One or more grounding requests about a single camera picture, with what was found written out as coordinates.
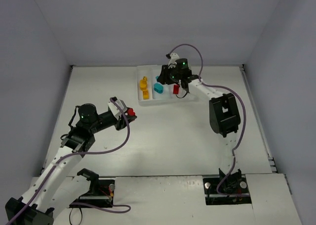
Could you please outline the red curved lego brick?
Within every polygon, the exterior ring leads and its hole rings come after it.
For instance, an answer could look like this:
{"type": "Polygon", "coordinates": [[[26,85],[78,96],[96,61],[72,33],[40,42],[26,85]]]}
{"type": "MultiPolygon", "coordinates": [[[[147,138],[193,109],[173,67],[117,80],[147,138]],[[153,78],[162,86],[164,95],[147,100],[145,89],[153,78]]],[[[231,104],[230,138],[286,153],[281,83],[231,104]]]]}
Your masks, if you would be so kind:
{"type": "Polygon", "coordinates": [[[173,94],[174,95],[178,95],[179,94],[179,89],[180,89],[179,85],[173,85],[173,94]]]}

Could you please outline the yellow curved lego brick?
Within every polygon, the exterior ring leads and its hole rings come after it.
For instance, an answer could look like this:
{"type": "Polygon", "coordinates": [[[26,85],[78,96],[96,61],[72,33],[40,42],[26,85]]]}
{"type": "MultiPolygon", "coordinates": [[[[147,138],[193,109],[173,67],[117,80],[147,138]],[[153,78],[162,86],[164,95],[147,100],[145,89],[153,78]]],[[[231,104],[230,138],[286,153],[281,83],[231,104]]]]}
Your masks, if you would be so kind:
{"type": "Polygon", "coordinates": [[[149,91],[148,90],[142,90],[142,93],[143,93],[143,99],[144,100],[147,100],[150,98],[150,95],[149,95],[149,91]]]}

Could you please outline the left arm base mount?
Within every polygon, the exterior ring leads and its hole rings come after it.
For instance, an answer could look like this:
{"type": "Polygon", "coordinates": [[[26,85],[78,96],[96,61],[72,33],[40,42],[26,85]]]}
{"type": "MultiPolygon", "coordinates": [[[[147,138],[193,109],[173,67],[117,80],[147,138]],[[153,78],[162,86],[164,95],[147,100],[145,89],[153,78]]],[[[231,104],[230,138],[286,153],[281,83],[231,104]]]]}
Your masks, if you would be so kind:
{"type": "Polygon", "coordinates": [[[89,190],[70,204],[70,208],[89,208],[87,205],[75,205],[84,203],[100,208],[112,208],[115,180],[101,179],[99,175],[89,169],[82,169],[77,176],[84,177],[89,182],[89,190]]]}

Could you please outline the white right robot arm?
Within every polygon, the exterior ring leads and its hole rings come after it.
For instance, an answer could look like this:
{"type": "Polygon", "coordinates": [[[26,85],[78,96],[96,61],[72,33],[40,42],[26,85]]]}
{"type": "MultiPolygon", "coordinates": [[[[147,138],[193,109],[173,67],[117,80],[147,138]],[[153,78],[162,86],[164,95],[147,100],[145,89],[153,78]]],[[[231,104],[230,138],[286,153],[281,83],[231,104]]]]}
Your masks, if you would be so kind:
{"type": "Polygon", "coordinates": [[[192,73],[188,60],[179,56],[169,57],[169,63],[162,65],[158,82],[163,85],[177,84],[186,93],[207,101],[210,127],[219,136],[223,150],[219,174],[228,174],[233,165],[232,149],[236,145],[241,123],[235,96],[203,85],[198,75],[192,73]]]}

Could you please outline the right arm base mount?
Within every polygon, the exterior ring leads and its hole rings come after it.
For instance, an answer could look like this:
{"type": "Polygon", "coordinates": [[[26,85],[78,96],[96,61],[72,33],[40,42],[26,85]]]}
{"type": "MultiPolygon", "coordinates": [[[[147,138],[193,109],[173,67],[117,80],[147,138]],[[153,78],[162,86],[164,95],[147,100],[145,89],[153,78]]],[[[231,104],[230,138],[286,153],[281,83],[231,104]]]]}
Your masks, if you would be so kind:
{"type": "Polygon", "coordinates": [[[221,182],[225,174],[220,170],[217,177],[203,177],[205,203],[213,205],[251,204],[252,200],[245,175],[238,169],[221,182]]]}

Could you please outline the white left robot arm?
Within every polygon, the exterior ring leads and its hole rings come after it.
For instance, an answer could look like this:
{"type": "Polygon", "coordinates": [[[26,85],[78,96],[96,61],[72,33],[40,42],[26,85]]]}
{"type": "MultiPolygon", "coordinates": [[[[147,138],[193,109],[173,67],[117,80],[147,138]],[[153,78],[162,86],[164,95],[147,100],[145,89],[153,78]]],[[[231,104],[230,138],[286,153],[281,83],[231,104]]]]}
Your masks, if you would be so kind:
{"type": "Polygon", "coordinates": [[[99,178],[88,169],[80,170],[68,184],[64,180],[84,156],[91,154],[96,133],[109,127],[117,131],[129,129],[137,118],[134,110],[116,97],[110,98],[108,110],[102,114],[87,103],[76,106],[74,115],[79,116],[79,121],[63,135],[51,163],[20,198],[10,198],[6,203],[9,225],[51,225],[77,198],[95,191],[99,178]]]}

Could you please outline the yellow rounded lego brick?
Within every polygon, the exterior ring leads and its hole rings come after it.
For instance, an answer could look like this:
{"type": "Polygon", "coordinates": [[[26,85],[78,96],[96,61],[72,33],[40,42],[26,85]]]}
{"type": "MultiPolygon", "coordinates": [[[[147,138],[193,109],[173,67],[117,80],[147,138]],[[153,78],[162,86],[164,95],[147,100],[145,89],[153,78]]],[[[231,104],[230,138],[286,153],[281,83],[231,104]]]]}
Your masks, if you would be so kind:
{"type": "Polygon", "coordinates": [[[147,82],[144,82],[143,79],[141,79],[139,83],[140,90],[146,90],[147,87],[148,87],[147,82]]]}

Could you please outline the teal rounded lego brick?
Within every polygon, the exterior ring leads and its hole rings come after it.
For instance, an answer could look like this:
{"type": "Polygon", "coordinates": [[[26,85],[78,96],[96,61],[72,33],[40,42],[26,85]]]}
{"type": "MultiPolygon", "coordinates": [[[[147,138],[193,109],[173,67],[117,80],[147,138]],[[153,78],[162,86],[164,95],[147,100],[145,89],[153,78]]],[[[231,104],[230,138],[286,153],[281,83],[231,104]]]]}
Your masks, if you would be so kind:
{"type": "Polygon", "coordinates": [[[162,94],[163,93],[163,85],[161,85],[160,83],[155,83],[154,84],[154,91],[162,94]]]}

